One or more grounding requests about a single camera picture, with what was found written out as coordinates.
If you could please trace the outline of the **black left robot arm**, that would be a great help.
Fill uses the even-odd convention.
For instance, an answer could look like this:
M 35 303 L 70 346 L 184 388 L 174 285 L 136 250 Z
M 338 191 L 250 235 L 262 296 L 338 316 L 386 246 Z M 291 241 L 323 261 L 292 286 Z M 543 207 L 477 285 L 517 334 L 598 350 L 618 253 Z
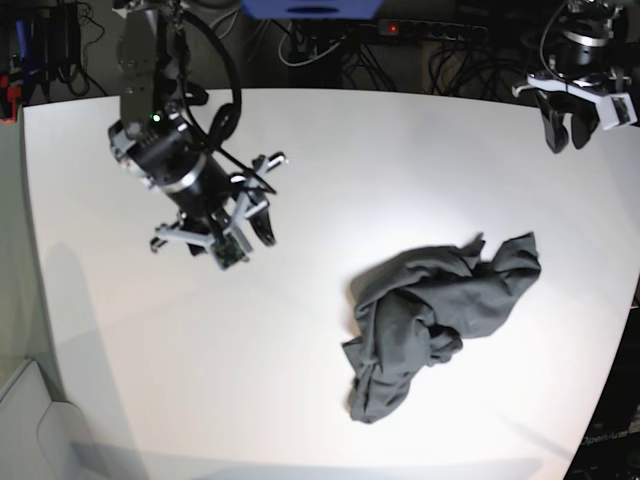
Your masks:
M 540 112 L 547 147 L 580 150 L 598 129 L 639 124 L 639 43 L 628 40 L 630 9 L 637 1 L 564 1 L 534 44 L 540 63 L 512 87 L 531 93 Z

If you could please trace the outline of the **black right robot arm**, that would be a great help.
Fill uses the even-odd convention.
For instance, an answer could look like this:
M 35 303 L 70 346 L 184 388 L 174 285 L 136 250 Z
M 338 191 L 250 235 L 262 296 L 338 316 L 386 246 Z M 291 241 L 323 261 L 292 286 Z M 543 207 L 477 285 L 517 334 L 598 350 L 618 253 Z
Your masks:
M 207 254 L 227 269 L 253 250 L 244 224 L 265 246 L 275 245 L 269 198 L 276 191 L 266 176 L 286 157 L 259 155 L 245 164 L 224 149 L 241 118 L 242 90 L 221 40 L 180 1 L 117 1 L 114 7 L 125 19 L 117 47 L 124 86 L 120 117 L 108 129 L 110 151 L 124 170 L 177 208 L 174 222 L 156 227 L 151 251 L 182 243 L 191 255 Z M 188 26 L 219 55 L 230 81 L 231 100 L 208 128 L 192 111 L 209 95 L 188 78 Z

